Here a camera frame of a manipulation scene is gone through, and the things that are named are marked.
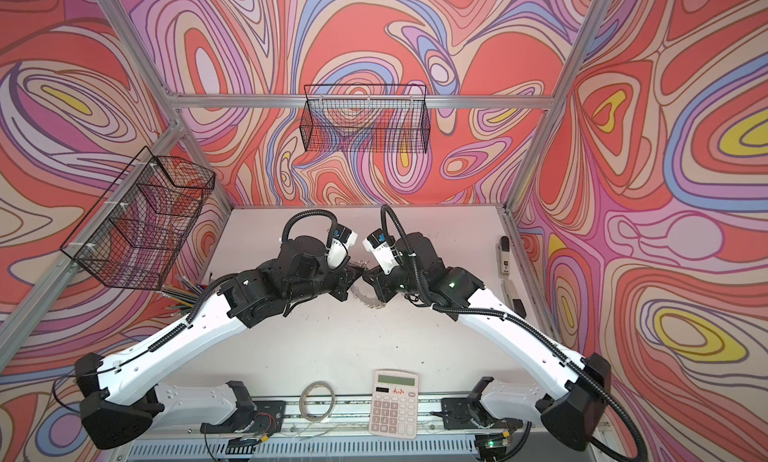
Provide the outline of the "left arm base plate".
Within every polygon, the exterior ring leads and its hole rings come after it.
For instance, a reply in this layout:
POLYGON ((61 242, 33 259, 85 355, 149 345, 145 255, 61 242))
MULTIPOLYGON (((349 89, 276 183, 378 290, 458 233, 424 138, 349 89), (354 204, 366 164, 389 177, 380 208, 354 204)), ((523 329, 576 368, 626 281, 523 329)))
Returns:
POLYGON ((280 432, 287 403, 284 400, 256 401, 252 407, 238 408, 224 422, 213 425, 202 423, 200 432, 205 434, 266 434, 280 432))

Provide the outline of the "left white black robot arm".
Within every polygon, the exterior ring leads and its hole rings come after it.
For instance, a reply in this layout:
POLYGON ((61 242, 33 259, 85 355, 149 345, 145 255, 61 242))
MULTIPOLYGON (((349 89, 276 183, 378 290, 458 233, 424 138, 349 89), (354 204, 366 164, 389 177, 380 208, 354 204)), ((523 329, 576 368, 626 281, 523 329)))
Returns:
POLYGON ((311 209, 285 224, 276 258, 211 282, 192 311, 149 338, 75 364, 83 395, 79 416, 101 450, 134 441, 151 428, 197 424, 209 433, 255 429, 258 413, 241 381, 183 388, 166 376, 214 345, 298 305, 329 294, 345 301, 363 268, 350 262, 357 235, 334 213, 311 209))

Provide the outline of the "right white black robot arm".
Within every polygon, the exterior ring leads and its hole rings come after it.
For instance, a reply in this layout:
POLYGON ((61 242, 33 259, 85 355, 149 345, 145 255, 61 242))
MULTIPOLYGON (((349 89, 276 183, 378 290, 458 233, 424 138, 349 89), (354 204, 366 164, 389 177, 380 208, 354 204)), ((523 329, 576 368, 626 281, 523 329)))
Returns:
POLYGON ((607 457, 624 461, 626 455, 594 435, 611 409, 634 442, 630 460, 648 460, 637 424, 611 394, 611 367, 605 358, 597 353, 585 357, 566 348, 507 307, 468 270, 445 266, 431 241, 420 232, 406 232, 387 204, 380 208, 380 224, 363 242, 378 263, 363 276, 377 299, 388 303, 402 294, 415 307, 446 315, 496 344, 533 377, 535 384, 529 390, 492 377, 478 382, 467 403, 477 424, 521 420, 545 428, 575 451, 594 446, 607 457))

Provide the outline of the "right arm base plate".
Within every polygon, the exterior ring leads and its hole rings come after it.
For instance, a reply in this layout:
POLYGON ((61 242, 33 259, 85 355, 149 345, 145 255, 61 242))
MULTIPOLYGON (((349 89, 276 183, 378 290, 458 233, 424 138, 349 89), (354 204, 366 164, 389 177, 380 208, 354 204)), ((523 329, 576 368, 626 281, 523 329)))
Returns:
POLYGON ((496 430, 516 431, 525 426, 518 419, 497 419, 484 409, 478 401, 467 397, 443 398, 440 410, 434 412, 443 421, 447 430, 496 430))

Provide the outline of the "metal disc with keyrings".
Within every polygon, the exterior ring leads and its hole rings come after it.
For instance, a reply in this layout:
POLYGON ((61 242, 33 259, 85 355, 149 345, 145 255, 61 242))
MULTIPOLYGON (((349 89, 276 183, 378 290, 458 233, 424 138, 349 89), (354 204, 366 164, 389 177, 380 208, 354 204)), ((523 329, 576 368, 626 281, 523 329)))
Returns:
POLYGON ((375 293, 373 287, 365 282, 356 282, 350 289, 350 295, 370 309, 383 309, 387 303, 382 302, 375 293))

